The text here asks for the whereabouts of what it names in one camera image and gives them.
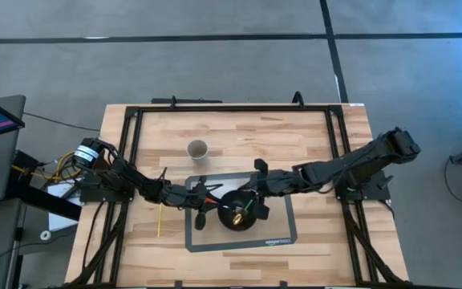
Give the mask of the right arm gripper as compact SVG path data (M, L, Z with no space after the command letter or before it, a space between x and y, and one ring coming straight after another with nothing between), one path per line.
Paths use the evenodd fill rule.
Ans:
M270 192L267 181L272 179L275 174L273 171L269 172L267 163L261 158L254 160L254 168L257 170L255 180L253 182L254 184L247 182L244 185L241 185L238 188L238 191L240 193L253 195L247 203L246 209L252 210L255 206L254 214L256 218L266 220L270 213L270 208L265 205L265 199Z

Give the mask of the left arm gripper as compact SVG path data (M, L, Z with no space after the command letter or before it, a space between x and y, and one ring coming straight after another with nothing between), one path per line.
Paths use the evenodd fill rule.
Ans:
M201 176L199 177L199 180L197 184L193 187L193 192L197 195L197 216L195 218L195 229L196 230L203 230L205 225L206 225L206 204L205 200L209 195L209 189L206 187L205 182L206 182L207 177L206 176ZM223 191L223 192L217 192L214 193L213 196L218 199L222 199L228 191ZM216 203L214 205L217 209L219 210L231 210L232 206L227 203Z

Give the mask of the black aluminium table frame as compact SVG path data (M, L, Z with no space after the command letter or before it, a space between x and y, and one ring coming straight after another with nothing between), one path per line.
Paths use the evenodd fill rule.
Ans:
M99 139L146 177L164 173L190 189L201 176L250 178L258 158L269 170L290 171L331 161L377 137L365 109L353 104L113 104ZM208 145L203 161L188 156L192 140ZM335 186L324 185L324 194L286 195L298 233L293 244L196 253L184 244L191 209L162 205L157 238L160 204L136 190L132 201L82 202L65 287L410 288L389 200L337 199Z

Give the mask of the silicone baking mat black border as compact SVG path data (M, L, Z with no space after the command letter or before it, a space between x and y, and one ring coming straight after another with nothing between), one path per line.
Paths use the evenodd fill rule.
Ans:
M221 185L213 191L214 194L238 190L248 181L248 173L225 173L208 175L206 183ZM268 197L265 199L265 205L269 207L269 217L266 220L257 219L255 224L245 231L233 231L223 226L216 209L206 214L204 229L196 230L194 225L197 212L186 210L184 235L186 249L196 253L295 243L298 233L291 198L289 196Z

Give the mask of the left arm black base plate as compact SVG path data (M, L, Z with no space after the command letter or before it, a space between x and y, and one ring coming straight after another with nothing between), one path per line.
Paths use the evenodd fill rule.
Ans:
M116 185L109 185L97 176L86 176L76 185L80 190L79 200L88 202L126 202L134 198L134 188L117 181Z

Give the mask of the gold spoon green handle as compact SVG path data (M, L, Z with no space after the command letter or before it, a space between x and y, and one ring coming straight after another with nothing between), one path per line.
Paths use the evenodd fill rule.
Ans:
M244 206L237 206L234 209L234 217L232 223L235 226L242 224L245 220L246 215L249 213L249 211L246 209L247 203Z

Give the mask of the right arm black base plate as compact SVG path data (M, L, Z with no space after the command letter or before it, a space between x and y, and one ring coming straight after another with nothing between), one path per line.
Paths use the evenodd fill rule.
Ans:
M353 173L346 173L335 186L336 198L346 201L386 201L391 198L387 184L393 178L384 171L361 179Z

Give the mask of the black bowl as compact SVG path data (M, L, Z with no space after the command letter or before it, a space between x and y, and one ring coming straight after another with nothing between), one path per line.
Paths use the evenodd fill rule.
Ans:
M233 190L224 194L217 208L221 224L233 231L250 229L257 221L255 201L252 191Z

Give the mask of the grey paper cup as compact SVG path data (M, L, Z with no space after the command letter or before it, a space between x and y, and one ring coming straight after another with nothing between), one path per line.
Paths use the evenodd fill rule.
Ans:
M203 161L208 155L209 147L203 140L192 140L187 145L186 152L193 161Z

